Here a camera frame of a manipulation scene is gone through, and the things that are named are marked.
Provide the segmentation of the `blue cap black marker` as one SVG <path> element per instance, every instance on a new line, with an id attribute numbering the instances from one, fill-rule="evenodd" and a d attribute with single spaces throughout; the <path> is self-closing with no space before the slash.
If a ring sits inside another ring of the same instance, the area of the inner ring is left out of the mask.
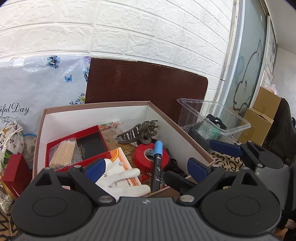
<path id="1" fill-rule="evenodd" d="M 163 143 L 156 141 L 154 144 L 154 155 L 152 164 L 151 192 L 159 191 L 162 173 Z"/>

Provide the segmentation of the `grey hair claw clip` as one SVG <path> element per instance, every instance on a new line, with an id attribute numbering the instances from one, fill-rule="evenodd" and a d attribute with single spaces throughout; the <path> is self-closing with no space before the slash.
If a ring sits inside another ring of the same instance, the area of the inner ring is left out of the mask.
<path id="1" fill-rule="evenodd" d="M 152 142 L 152 137 L 157 135 L 157 120 L 144 121 L 135 125 L 130 130 L 123 132 L 115 137 L 115 140 L 122 145 L 140 142 L 148 145 Z"/>

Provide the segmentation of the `white cotton glove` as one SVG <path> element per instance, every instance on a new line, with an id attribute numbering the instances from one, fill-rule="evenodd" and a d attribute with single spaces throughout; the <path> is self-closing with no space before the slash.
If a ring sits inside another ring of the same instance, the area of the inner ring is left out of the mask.
<path id="1" fill-rule="evenodd" d="M 121 185 L 120 182 L 136 178 L 140 175 L 138 168 L 122 169 L 119 162 L 101 159 L 96 164 L 99 171 L 95 184 L 119 201 L 120 197 L 142 197 L 150 193 L 148 185 Z"/>

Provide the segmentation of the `red shallow tray box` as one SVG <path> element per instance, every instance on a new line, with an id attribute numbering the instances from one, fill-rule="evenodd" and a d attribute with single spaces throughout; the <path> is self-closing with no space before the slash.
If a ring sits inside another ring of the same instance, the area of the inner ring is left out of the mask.
<path id="1" fill-rule="evenodd" d="M 99 126 L 96 125 L 48 143 L 45 158 L 46 167 L 49 167 L 50 156 L 53 154 L 53 147 L 70 138 L 76 139 L 76 147 L 72 162 L 70 165 L 63 168 L 57 170 L 54 169 L 55 171 L 66 171 L 74 165 L 85 167 L 99 158 L 111 158 L 110 150 L 104 140 Z"/>

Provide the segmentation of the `clear plastic container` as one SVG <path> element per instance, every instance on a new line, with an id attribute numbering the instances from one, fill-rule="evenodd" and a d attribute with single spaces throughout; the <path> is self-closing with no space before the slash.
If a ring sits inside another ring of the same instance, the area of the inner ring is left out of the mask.
<path id="1" fill-rule="evenodd" d="M 205 140 L 234 144 L 244 130 L 251 128 L 247 120 L 218 102 L 188 98 L 177 102 L 181 105 L 178 125 Z"/>

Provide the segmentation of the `bag of wooden toothpicks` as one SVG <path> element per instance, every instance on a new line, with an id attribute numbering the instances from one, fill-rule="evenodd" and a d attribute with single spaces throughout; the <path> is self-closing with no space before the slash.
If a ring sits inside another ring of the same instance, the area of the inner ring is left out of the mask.
<path id="1" fill-rule="evenodd" d="M 53 147 L 53 154 L 52 156 L 50 156 L 49 166 L 57 170 L 70 165 L 72 162 L 75 147 L 75 138 L 64 140 Z"/>

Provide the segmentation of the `orange white paper box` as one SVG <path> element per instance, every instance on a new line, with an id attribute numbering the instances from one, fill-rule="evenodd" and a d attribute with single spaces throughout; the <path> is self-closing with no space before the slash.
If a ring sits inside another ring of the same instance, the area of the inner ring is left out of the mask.
<path id="1" fill-rule="evenodd" d="M 131 170 L 132 166 L 130 165 L 128 159 L 126 158 L 123 150 L 119 147 L 110 151 L 111 158 L 106 161 L 106 172 L 102 177 L 107 178 L 113 174 L 121 173 L 126 170 Z M 129 186 L 140 186 L 142 185 L 138 177 L 118 180 L 109 185 L 109 188 L 115 187 L 129 187 Z"/>

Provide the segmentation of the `stacked cardboard boxes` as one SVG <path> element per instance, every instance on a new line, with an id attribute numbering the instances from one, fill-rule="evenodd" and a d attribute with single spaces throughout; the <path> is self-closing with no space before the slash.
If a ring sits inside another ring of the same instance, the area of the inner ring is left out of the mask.
<path id="1" fill-rule="evenodd" d="M 251 127 L 242 132 L 238 141 L 242 144 L 252 141 L 261 146 L 273 124 L 280 102 L 281 97 L 260 87 L 253 107 L 248 108 L 243 117 Z"/>

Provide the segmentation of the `red electrical tape roll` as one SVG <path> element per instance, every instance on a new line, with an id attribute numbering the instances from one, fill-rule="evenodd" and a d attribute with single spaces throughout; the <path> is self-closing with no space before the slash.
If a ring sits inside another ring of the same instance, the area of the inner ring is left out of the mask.
<path id="1" fill-rule="evenodd" d="M 134 153 L 133 162 L 140 171 L 152 173 L 154 161 L 159 159 L 158 166 L 163 170 L 169 163 L 169 154 L 163 148 L 161 141 L 148 145 L 140 144 Z"/>

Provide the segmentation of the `large cardboard box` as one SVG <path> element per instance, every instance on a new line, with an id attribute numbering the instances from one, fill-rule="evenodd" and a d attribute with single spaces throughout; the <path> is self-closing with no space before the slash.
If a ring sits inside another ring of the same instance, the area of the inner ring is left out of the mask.
<path id="1" fill-rule="evenodd" d="M 112 121 L 124 121 L 129 127 L 143 121 L 156 121 L 157 134 L 154 139 L 162 142 L 185 173 L 188 172 L 187 162 L 190 158 L 195 158 L 207 167 L 214 162 L 199 144 L 151 102 L 69 105 L 44 110 L 36 142 L 33 176 L 36 177 L 43 168 L 49 166 L 49 152 L 53 147 L 65 145 L 66 153 L 62 160 L 71 160 L 74 151 L 81 153 L 76 142 L 85 139 L 91 142 L 87 145 L 90 157 L 77 156 L 77 161 L 70 161 L 65 169 L 78 170 L 78 166 L 85 167 L 101 160 L 103 170 L 95 181 L 90 182 L 91 185 L 102 188 L 115 199 L 148 196 L 150 187 L 138 180 L 140 169 L 126 169 L 125 162 L 112 157 L 113 149 L 108 147 L 99 128 L 101 123 Z"/>

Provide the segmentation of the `small red box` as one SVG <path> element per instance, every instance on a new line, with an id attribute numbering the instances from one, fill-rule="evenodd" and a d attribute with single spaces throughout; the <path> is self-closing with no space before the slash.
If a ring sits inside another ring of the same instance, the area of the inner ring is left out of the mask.
<path id="1" fill-rule="evenodd" d="M 11 155 L 3 177 L 4 184 L 18 198 L 32 180 L 32 170 L 22 154 Z"/>

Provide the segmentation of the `bag of white beads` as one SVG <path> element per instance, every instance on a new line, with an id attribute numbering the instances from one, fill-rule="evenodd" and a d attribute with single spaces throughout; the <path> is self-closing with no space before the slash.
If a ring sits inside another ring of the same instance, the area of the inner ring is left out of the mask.
<path id="1" fill-rule="evenodd" d="M 8 189 L 8 187 L 1 183 L 0 187 L 0 205 L 1 205 L 1 211 L 4 214 L 8 214 L 11 205 L 14 202 L 14 195 L 11 193 L 11 191 Z"/>

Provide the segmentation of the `dark brown wooden board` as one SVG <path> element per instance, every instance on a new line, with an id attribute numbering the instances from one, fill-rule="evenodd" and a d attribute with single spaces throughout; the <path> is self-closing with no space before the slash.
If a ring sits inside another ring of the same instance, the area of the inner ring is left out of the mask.
<path id="1" fill-rule="evenodd" d="M 85 102 L 150 101 L 177 123 L 181 113 L 177 100 L 204 99 L 207 88 L 206 77 L 177 68 L 93 58 Z"/>

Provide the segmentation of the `floral plastic bag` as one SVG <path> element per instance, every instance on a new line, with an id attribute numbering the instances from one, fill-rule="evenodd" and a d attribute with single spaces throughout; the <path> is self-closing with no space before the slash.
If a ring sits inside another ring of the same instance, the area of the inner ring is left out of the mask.
<path id="1" fill-rule="evenodd" d="M 38 132 L 44 109 L 84 104 L 91 58 L 49 55 L 1 61 L 1 127 Z"/>

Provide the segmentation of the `floral drawstring pouch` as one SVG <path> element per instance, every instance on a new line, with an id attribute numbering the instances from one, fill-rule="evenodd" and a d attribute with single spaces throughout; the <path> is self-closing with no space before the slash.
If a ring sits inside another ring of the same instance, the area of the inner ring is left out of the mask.
<path id="1" fill-rule="evenodd" d="M 8 161 L 13 154 L 22 154 L 24 150 L 23 128 L 16 121 L 8 123 L 1 130 L 1 174 L 3 175 Z"/>

